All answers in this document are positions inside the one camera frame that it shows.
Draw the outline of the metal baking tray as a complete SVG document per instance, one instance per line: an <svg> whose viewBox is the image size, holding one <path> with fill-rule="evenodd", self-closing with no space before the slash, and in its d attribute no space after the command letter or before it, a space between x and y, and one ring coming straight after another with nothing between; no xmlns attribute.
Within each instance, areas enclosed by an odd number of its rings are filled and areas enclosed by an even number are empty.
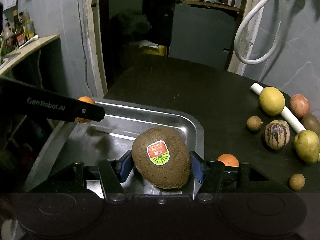
<svg viewBox="0 0 320 240"><path fill-rule="evenodd" d="M95 99L95 103L105 110L104 119L88 124L59 122L36 158L24 191L74 162L96 166L101 160L118 160L136 137L157 126L172 128L189 151L204 157L203 127L187 113L107 99Z"/></svg>

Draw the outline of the small orange tangerine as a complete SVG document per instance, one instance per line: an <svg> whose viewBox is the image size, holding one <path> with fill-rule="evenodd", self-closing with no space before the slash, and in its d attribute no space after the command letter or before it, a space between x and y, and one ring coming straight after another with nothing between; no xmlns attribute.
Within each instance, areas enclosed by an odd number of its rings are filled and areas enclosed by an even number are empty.
<svg viewBox="0 0 320 240"><path fill-rule="evenodd" d="M229 167L238 167L239 166L239 161L238 159L229 153L222 154L217 158L218 161L221 161L224 163L225 166Z"/></svg>

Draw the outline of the white green leek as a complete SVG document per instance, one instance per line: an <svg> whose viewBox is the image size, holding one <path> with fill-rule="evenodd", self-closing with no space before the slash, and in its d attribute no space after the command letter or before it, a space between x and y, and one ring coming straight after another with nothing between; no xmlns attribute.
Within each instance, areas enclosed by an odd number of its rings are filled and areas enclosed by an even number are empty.
<svg viewBox="0 0 320 240"><path fill-rule="evenodd" d="M260 95L264 87L255 82L253 83L253 85L251 85L250 89L253 92L255 92L255 94ZM281 116L293 128L293 130L296 133L306 130L306 128L302 125L302 123L294 116L294 114L286 106L284 106L284 109L281 112Z"/></svg>

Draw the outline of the green-yellow pear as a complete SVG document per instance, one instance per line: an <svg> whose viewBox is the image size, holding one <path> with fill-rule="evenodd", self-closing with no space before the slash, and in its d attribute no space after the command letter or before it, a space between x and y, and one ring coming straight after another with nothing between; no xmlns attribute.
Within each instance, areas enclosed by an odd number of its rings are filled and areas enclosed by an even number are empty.
<svg viewBox="0 0 320 240"><path fill-rule="evenodd" d="M311 130L302 130L294 140L296 152L300 159L308 164L314 164L319 158L319 138Z"/></svg>

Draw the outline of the plain brown kiwi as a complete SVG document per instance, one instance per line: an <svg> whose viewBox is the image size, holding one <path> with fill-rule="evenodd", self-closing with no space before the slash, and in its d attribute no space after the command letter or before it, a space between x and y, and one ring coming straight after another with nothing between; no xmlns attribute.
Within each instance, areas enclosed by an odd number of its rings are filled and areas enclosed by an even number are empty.
<svg viewBox="0 0 320 240"><path fill-rule="evenodd" d="M315 132L320 135L320 124L318 119L312 114L306 114L302 119L302 124L307 130Z"/></svg>

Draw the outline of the yellow lemon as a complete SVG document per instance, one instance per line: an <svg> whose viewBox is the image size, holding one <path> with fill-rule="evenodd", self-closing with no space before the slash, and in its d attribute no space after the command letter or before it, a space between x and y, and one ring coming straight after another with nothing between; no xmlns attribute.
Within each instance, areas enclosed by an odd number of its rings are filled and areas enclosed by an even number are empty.
<svg viewBox="0 0 320 240"><path fill-rule="evenodd" d="M265 87L259 95L259 102L262 109L271 116L280 114L285 107L285 98L275 87Z"/></svg>

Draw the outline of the dark sauce bottle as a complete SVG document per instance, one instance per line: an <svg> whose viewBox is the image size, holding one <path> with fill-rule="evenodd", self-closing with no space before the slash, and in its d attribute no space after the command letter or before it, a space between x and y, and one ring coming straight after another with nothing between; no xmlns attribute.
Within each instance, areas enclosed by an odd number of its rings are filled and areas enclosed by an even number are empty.
<svg viewBox="0 0 320 240"><path fill-rule="evenodd" d="M13 16L14 16L14 25L15 25L16 44L18 47L21 47L26 43L23 25L20 21L20 17L18 15L17 10L14 10Z"/></svg>

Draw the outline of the kiwi with red sticker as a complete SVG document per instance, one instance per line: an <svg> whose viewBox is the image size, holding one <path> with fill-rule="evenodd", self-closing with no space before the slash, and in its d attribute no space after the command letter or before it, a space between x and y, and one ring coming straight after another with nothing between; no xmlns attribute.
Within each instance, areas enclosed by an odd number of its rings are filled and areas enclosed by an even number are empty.
<svg viewBox="0 0 320 240"><path fill-rule="evenodd" d="M172 128L157 126L136 137L133 161L144 179L160 189L180 189L189 179L190 155Z"/></svg>

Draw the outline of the yellow bin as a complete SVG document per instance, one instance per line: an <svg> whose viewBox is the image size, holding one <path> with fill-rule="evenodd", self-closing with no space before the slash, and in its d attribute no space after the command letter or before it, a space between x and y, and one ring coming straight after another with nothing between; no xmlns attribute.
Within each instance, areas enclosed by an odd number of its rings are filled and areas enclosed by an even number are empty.
<svg viewBox="0 0 320 240"><path fill-rule="evenodd" d="M143 46L139 49L141 54L150 54L150 55L157 55L157 56L167 56L167 48L166 46Z"/></svg>

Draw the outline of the kitchen counter top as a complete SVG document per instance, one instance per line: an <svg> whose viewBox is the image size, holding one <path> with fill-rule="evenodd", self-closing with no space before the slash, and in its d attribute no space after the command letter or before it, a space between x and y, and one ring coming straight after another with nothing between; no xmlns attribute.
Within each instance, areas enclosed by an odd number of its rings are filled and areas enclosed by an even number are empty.
<svg viewBox="0 0 320 240"><path fill-rule="evenodd" d="M35 51L41 49L45 45L57 40L60 37L59 34L48 35L44 37L39 37L38 35L31 38L26 44L18 49L8 53L4 57L4 62L1 64L0 74L4 75L14 66L19 64L23 59L34 53Z"/></svg>

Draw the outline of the dark cabinet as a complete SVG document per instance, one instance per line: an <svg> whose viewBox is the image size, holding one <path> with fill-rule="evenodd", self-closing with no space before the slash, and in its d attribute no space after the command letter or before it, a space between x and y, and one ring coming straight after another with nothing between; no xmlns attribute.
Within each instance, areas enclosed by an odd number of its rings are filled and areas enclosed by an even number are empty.
<svg viewBox="0 0 320 240"><path fill-rule="evenodd" d="M226 69L239 16L227 9L176 5L169 56Z"/></svg>

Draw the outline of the longan far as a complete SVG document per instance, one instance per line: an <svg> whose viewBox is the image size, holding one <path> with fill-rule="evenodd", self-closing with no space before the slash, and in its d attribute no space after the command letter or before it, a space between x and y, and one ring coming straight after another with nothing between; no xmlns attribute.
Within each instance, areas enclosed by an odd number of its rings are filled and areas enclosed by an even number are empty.
<svg viewBox="0 0 320 240"><path fill-rule="evenodd" d="M247 127L252 131L259 130L263 125L263 121L258 116L250 116L247 119Z"/></svg>

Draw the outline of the large orange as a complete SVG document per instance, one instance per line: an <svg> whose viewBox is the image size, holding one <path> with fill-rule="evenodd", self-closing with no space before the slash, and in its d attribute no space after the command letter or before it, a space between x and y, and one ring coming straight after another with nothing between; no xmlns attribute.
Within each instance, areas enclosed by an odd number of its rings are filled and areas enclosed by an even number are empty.
<svg viewBox="0 0 320 240"><path fill-rule="evenodd" d="M78 98L78 100L95 105L95 101L92 98L87 97L87 96L82 96L82 97ZM82 124L87 124L87 123L91 122L91 120L84 119L84 118L76 118L75 120L79 123L82 123Z"/></svg>

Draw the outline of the red apple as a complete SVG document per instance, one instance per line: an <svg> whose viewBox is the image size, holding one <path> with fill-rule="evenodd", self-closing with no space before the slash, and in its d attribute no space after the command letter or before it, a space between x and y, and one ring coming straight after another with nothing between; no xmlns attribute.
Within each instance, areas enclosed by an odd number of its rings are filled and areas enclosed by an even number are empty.
<svg viewBox="0 0 320 240"><path fill-rule="evenodd" d="M290 109L296 118L302 119L310 113L310 102L303 94L295 94L290 99Z"/></svg>

